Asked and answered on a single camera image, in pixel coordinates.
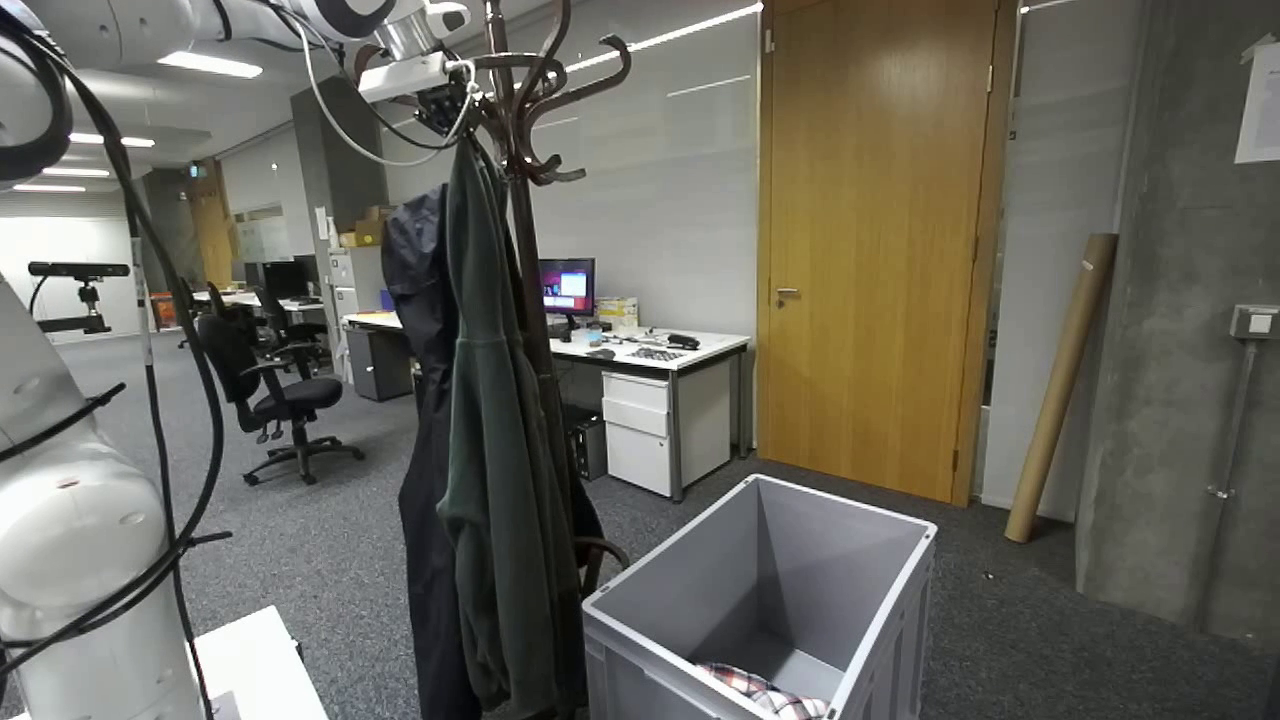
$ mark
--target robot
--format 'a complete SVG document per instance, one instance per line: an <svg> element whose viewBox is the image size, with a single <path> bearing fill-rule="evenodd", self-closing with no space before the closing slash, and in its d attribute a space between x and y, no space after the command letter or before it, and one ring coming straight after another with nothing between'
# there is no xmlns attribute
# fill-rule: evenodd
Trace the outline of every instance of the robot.
<svg viewBox="0 0 1280 720"><path fill-rule="evenodd" d="M0 0L0 181L37 176L67 148L67 87L13 32L67 50L80 69L153 66L217 39L324 43L384 56L364 97L387 102L448 84L439 39L470 24L464 6L432 0ZM94 423L67 369L0 279L0 649L48 640L173 555L155 483ZM204 716L180 610L155 572L153 594L114 623L67 638L18 670L31 720L196 720Z"/></svg>

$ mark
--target door handle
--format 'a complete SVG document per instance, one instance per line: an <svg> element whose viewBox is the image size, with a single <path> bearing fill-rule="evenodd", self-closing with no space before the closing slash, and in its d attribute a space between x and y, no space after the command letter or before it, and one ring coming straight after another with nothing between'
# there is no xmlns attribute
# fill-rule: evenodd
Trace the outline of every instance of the door handle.
<svg viewBox="0 0 1280 720"><path fill-rule="evenodd" d="M801 302L801 293L798 288L781 288L781 293L772 293L772 306L778 310L788 310L788 306L798 306Z"/></svg>

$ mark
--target white desk drawer unit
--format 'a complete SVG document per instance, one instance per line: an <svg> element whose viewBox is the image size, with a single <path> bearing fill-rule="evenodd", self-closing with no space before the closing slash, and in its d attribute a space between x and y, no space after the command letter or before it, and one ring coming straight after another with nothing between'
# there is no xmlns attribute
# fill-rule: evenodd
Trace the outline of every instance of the white desk drawer unit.
<svg viewBox="0 0 1280 720"><path fill-rule="evenodd" d="M708 363L676 382L605 372L607 476L660 496L730 463L733 369Z"/></svg>

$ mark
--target wooden stick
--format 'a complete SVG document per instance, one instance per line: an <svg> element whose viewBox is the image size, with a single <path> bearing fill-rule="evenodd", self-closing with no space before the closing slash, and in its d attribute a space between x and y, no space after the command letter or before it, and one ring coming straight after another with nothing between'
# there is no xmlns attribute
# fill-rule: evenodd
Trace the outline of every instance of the wooden stick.
<svg viewBox="0 0 1280 720"><path fill-rule="evenodd" d="M1101 297L1103 297L1103 288L1113 279L1113 264L1115 264L1115 238L1091 238L1089 250L1084 250L1084 261L1081 261L1074 316L1068 316L1068 328L1065 328L1065 336L1058 346L1058 361L1052 361L1052 375L1047 375L1047 390L1046 390L1038 437L1033 437L1033 450L1027 450L1027 462L1023 462L1023 476L1016 483L1016 500L1013 500L1010 525L1005 525L1005 537L1013 545L1023 545L1033 537L1033 525L1038 525L1038 514L1039 514L1039 496L1046 496L1046 483L1047 483L1047 463L1052 463L1052 451L1058 451L1058 439L1061 439L1061 428L1065 428L1065 418L1068 418L1068 401L1074 401L1074 383L1075 383L1075 372L1081 372L1081 355L1084 355L1084 346L1089 346L1089 328L1091 328L1097 306L1101 306Z"/></svg>

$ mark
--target wooden door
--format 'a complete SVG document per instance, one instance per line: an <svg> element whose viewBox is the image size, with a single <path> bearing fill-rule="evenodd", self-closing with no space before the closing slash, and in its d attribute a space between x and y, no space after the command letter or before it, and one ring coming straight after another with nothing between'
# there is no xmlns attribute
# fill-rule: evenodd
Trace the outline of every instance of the wooden door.
<svg viewBox="0 0 1280 720"><path fill-rule="evenodd" d="M225 173L217 160L204 160L202 168L204 176L189 188L202 273L207 284L227 288L238 279L238 228L225 197Z"/></svg>
<svg viewBox="0 0 1280 720"><path fill-rule="evenodd" d="M998 0L767 6L761 455L968 500L992 27Z"/></svg>

